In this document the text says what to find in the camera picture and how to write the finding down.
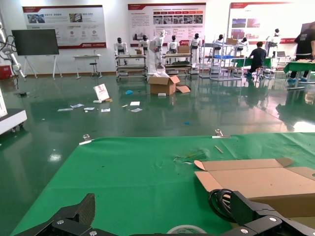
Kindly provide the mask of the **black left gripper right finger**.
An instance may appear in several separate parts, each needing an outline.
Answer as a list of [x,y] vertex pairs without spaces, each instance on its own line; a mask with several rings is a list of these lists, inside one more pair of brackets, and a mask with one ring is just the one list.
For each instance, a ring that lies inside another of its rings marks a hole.
[[313,236],[315,230],[285,218],[267,204],[248,200],[233,191],[230,198],[232,218],[239,225],[224,236]]

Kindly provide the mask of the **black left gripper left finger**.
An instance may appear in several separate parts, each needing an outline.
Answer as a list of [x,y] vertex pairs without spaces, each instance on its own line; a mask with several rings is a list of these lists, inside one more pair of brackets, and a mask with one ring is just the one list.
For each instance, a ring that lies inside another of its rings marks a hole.
[[49,220],[18,233],[19,236],[104,236],[94,229],[95,194],[89,193],[75,205],[60,208]]

